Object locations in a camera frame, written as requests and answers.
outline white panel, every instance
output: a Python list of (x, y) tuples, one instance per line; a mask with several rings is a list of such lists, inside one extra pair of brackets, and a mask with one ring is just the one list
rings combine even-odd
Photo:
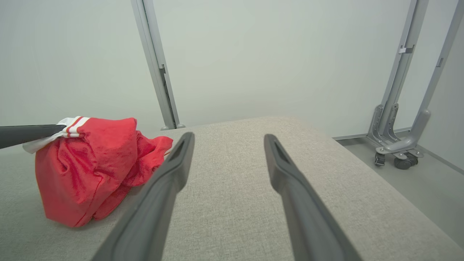
[(0, 2), (0, 126), (135, 117), (164, 126), (129, 0)]
[(419, 145), (464, 169), (464, 19), (428, 109), (432, 113)]
[(411, 127), (437, 65), (458, 0), (429, 0), (414, 56), (398, 103), (395, 129)]
[(292, 115), (366, 133), (400, 43), (404, 0), (155, 0), (180, 122)]

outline crumpled red fabric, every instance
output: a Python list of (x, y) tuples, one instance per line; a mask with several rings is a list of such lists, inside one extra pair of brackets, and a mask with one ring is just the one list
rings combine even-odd
[(136, 125), (134, 118), (87, 118), (78, 124), (78, 137), (70, 133), (36, 152), (35, 172), (47, 218), (69, 227), (81, 227), (92, 217), (101, 220), (131, 187), (149, 180), (173, 140), (148, 139)]

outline red garment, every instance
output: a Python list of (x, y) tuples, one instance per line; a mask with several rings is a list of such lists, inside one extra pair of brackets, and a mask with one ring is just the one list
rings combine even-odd
[(63, 130), (70, 138), (54, 140), (35, 158), (45, 215), (70, 227), (105, 218), (131, 187), (148, 181), (173, 142), (144, 137), (134, 118), (82, 118)]

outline fabric-covered table surface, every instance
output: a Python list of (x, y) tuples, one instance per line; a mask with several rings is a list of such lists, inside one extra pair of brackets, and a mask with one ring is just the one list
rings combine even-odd
[[(263, 138), (278, 137), (364, 260), (464, 260), (463, 250), (373, 170), (330, 137), (292, 118), (264, 117), (177, 130), (195, 149), (178, 194), (164, 260), (292, 260), (282, 201)], [(90, 260), (136, 197), (105, 220), (68, 228), (45, 218), (34, 156), (0, 157), (0, 259)]]

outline white fabric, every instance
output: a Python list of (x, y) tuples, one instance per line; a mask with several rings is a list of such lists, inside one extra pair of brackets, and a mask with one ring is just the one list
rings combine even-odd
[(66, 127), (50, 137), (46, 137), (39, 140), (30, 141), (23, 144), (23, 149), (31, 154), (35, 153), (39, 149), (45, 147), (48, 143), (56, 140), (59, 137), (72, 138), (79, 137), (77, 128), (84, 125), (84, 123), (90, 118), (77, 116), (74, 118), (64, 118), (60, 120), (57, 125), (66, 125)]

